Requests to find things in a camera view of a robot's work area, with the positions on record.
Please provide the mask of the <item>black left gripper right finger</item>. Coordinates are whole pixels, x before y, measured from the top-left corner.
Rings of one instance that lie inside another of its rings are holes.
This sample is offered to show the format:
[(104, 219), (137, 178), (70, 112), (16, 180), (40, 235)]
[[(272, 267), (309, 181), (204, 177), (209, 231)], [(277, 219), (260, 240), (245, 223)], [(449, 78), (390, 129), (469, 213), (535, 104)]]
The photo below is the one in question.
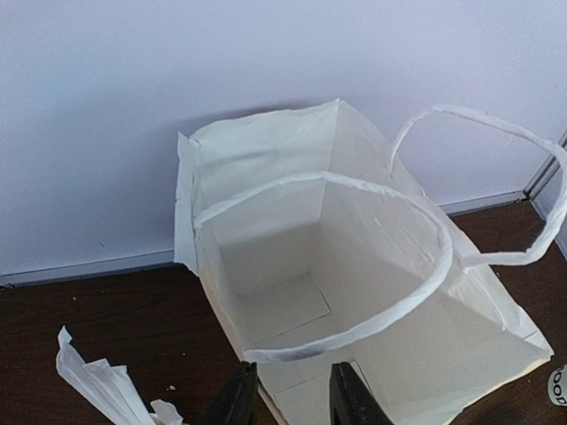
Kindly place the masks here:
[(332, 365), (330, 374), (330, 423), (387, 424), (380, 407), (354, 368), (347, 362)]

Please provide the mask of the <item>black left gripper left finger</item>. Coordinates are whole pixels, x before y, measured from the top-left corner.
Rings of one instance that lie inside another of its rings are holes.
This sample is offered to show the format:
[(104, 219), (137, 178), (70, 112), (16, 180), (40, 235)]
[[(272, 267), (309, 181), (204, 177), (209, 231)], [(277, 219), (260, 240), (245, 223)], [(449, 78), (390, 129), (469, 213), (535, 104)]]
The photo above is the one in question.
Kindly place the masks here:
[(255, 424), (257, 364), (241, 362), (207, 408), (208, 424)]

